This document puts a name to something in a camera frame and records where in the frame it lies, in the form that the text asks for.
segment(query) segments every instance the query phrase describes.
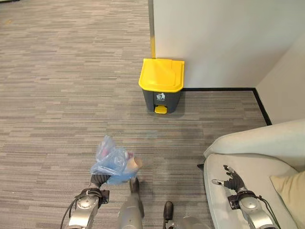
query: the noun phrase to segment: white sofa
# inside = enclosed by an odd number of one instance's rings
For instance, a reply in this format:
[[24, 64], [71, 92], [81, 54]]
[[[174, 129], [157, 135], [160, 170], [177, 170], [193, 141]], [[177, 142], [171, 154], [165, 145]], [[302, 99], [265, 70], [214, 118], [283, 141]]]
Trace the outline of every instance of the white sofa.
[[229, 206], [227, 196], [235, 193], [211, 182], [228, 180], [223, 165], [231, 166], [249, 190], [270, 203], [282, 229], [297, 229], [270, 176], [305, 170], [305, 119], [222, 136], [204, 156], [204, 184], [215, 229], [249, 229], [241, 211]]

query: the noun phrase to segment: blue plastic bag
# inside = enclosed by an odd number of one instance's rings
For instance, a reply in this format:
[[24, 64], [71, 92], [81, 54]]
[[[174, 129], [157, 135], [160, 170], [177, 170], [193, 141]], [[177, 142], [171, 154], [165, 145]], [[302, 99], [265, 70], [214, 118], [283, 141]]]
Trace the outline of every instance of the blue plastic bag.
[[141, 160], [135, 159], [123, 147], [116, 147], [107, 135], [99, 144], [95, 158], [96, 163], [91, 167], [91, 174], [111, 175], [107, 184], [120, 184], [135, 177], [142, 166]]

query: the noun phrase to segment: white wall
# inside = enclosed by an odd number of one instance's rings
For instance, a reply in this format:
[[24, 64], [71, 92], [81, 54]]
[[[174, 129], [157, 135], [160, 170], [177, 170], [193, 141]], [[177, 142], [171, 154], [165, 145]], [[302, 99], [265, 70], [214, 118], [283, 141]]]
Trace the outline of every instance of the white wall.
[[305, 118], [305, 34], [256, 89], [273, 124]]
[[305, 30], [305, 1], [154, 0], [154, 30], [184, 87], [255, 87]]

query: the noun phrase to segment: cable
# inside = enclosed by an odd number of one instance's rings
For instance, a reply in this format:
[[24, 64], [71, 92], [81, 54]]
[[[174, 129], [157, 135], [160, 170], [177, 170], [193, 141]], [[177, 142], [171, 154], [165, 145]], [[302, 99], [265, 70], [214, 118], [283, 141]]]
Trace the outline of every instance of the cable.
[[87, 195], [87, 194], [96, 195], [99, 199], [102, 199], [102, 198], [103, 198], [103, 196], [102, 196], [102, 194], [101, 194], [101, 191], [99, 191], [99, 190], [94, 190], [94, 189], [92, 189], [92, 188], [86, 188], [86, 189], [84, 189], [79, 195], [77, 195], [77, 196], [74, 197], [74, 198], [75, 198], [74, 201], [71, 202], [71, 204], [68, 206], [68, 208], [67, 208], [65, 214], [63, 214], [63, 217], [62, 217], [62, 220], [61, 220], [61, 227], [60, 227], [60, 229], [62, 229], [63, 222], [64, 222], [64, 220], [65, 220], [65, 218], [66, 218], [66, 215], [67, 215], [68, 211], [69, 211], [69, 218], [71, 218], [71, 211], [72, 211], [73, 204], [75, 203], [75, 208], [76, 208], [76, 201], [77, 201], [78, 199], [84, 197], [84, 196]]
[[276, 225], [278, 226], [279, 229], [281, 229], [279, 222], [277, 221], [277, 218], [269, 204], [269, 202], [267, 200], [265, 200], [264, 198], [262, 198], [262, 196], [255, 196], [257, 199], [261, 200], [262, 202], [265, 203], [266, 209], [269, 211], [271, 217], [273, 218], [274, 222], [276, 223]]
[[67, 212], [69, 211], [69, 209], [71, 210], [71, 208], [72, 208], [72, 206], [73, 206], [73, 204], [74, 204], [74, 202], [75, 202], [76, 200], [77, 200], [77, 199], [74, 199], [74, 201], [72, 201], [72, 203], [68, 206], [68, 208], [67, 208], [65, 214], [63, 214], [63, 217], [62, 217], [62, 220], [61, 220], [61, 227], [60, 227], [60, 229], [62, 229], [62, 225], [63, 225], [63, 222], [64, 222], [64, 220], [65, 220], [65, 218], [66, 218]]

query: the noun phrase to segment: trash can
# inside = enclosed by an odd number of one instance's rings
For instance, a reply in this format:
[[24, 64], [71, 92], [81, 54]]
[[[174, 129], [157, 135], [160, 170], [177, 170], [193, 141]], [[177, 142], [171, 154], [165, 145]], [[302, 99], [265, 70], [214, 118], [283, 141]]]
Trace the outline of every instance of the trash can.
[[184, 61], [144, 59], [139, 79], [147, 109], [158, 114], [172, 113], [183, 88]]

